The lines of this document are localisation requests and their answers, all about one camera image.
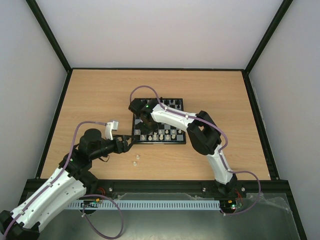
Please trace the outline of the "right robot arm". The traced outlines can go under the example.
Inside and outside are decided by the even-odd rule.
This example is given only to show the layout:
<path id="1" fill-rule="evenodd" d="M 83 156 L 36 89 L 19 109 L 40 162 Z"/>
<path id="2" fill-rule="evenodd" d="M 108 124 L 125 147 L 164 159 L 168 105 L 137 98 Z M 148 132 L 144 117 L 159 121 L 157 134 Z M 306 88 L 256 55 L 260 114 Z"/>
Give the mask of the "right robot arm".
<path id="1" fill-rule="evenodd" d="M 229 196 L 236 189 L 237 177 L 230 169 L 222 150 L 221 132 L 205 111 L 189 113 L 172 108 L 152 98 L 144 103 L 135 98 L 128 109 L 142 120 L 142 129 L 152 132 L 167 124 L 187 133 L 193 149 L 207 157 L 214 173 L 217 190 Z"/>

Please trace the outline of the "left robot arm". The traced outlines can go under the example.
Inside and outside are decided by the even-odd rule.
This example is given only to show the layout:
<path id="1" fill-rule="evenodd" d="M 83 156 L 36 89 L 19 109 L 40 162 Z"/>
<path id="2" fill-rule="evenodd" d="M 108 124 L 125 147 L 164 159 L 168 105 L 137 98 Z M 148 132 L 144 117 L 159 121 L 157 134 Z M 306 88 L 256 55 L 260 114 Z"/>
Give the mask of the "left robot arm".
<path id="1" fill-rule="evenodd" d="M 58 168 L 27 200 L 11 211 L 0 213 L 0 232 L 5 240 L 36 240 L 45 226 L 70 203 L 93 195 L 98 179 L 90 172 L 93 160 L 128 152 L 132 135 L 104 139 L 95 128 L 85 131 L 78 144 L 64 156 Z"/>

